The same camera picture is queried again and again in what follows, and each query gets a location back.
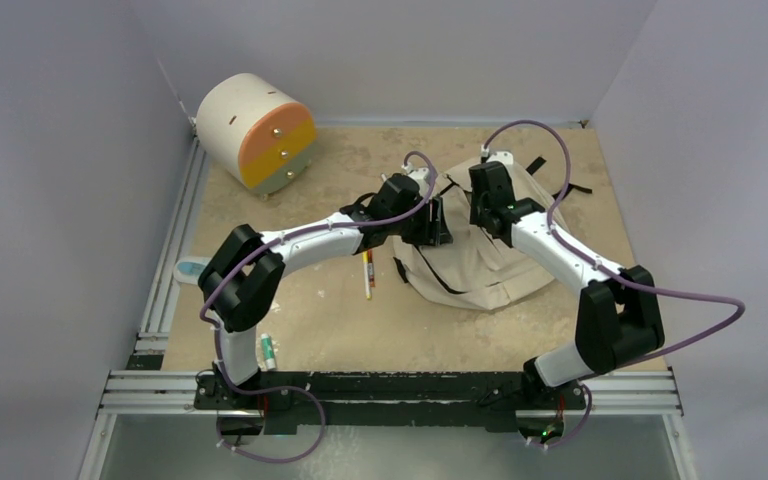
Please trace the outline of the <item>beige canvas backpack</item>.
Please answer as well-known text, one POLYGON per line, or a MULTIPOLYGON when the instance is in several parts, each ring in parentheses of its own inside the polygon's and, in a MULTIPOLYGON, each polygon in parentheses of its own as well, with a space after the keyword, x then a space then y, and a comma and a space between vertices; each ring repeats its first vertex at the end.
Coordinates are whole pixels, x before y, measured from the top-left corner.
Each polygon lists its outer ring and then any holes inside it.
POLYGON ((492 311, 518 302, 555 278, 531 257, 469 223, 471 182, 463 161, 438 177, 449 244, 414 246, 393 241, 399 275, 424 299, 463 309, 492 311))

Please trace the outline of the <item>red orange pen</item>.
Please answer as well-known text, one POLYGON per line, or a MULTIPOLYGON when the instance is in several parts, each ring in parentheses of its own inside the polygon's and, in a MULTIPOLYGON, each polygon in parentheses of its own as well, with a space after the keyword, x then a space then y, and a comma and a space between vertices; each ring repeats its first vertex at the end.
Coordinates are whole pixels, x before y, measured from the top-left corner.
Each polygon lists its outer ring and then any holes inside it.
POLYGON ((373 260, 373 251, 367 250, 366 251, 366 262, 367 262, 367 276, 368 276, 368 284, 370 288, 374 288, 375 283, 375 267, 374 267, 374 260, 373 260))

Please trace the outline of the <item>green white glue stick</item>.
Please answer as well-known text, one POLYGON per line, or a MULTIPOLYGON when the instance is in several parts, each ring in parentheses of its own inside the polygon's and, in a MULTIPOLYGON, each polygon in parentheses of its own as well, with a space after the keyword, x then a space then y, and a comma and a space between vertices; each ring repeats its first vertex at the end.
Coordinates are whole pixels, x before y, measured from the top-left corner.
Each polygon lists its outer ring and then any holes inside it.
POLYGON ((267 371, 274 371, 277 369, 277 362, 275 357, 275 350, 272 341, 272 337, 268 333, 262 333, 260 335, 260 344, 263 356, 264 366, 267 371))

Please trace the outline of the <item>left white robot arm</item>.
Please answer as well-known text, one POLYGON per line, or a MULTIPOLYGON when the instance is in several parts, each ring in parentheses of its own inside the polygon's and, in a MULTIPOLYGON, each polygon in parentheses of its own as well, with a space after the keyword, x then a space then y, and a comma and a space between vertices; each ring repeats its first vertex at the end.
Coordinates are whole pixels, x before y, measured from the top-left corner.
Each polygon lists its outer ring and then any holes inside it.
POLYGON ((256 326, 270 310, 281 280, 325 260, 374 249, 406 237, 428 218, 436 173, 420 168, 391 175, 378 192, 317 222, 272 232, 250 225, 232 230, 201 273, 202 320, 214 332, 219 395, 232 408, 257 399, 256 326))

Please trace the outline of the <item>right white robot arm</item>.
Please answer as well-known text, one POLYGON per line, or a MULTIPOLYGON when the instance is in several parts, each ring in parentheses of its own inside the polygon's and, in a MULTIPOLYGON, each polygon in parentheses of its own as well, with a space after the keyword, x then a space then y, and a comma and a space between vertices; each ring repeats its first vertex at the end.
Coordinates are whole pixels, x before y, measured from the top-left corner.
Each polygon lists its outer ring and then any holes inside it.
POLYGON ((606 261, 550 220, 532 198, 516 198, 507 165, 487 161, 468 170, 470 222, 547 270, 578 297, 571 342, 523 365, 521 392, 536 407, 556 399, 561 386, 609 373, 663 346, 651 273, 606 261))

